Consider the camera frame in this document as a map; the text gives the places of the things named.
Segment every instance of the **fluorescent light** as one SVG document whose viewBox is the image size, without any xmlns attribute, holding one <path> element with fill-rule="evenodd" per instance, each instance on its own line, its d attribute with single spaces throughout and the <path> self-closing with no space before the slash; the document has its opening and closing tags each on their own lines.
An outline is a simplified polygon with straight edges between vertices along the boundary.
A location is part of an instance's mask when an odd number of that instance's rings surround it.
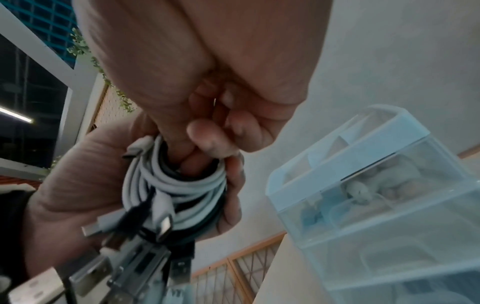
<svg viewBox="0 0 480 304">
<path fill-rule="evenodd" d="M 23 121 L 26 121 L 28 122 L 29 124 L 31 124 L 32 122 L 34 122 L 34 120 L 32 118 L 28 118 L 28 117 L 25 117 L 23 115 L 20 115 L 20 114 L 17 114 L 15 112 L 12 112 L 10 110 L 7 110 L 5 108 L 2 108 L 0 107 L 0 112 L 4 113 L 4 114 L 7 114 L 7 115 L 10 115 L 12 117 L 15 117 L 17 119 L 20 119 L 20 120 L 23 120 Z"/>
</svg>

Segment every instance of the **white ceiling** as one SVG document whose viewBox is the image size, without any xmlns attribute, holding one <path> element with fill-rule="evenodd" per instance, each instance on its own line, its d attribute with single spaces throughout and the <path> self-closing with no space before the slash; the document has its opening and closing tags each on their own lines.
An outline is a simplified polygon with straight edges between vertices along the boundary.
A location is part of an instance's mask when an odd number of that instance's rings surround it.
<svg viewBox="0 0 480 304">
<path fill-rule="evenodd" d="M 455 153 L 479 144 L 480 2 L 335 0 L 308 100 L 271 147 L 245 157 L 243 220 L 199 243 L 194 267 L 281 231 L 269 174 L 377 103 L 408 109 Z"/>
</svg>

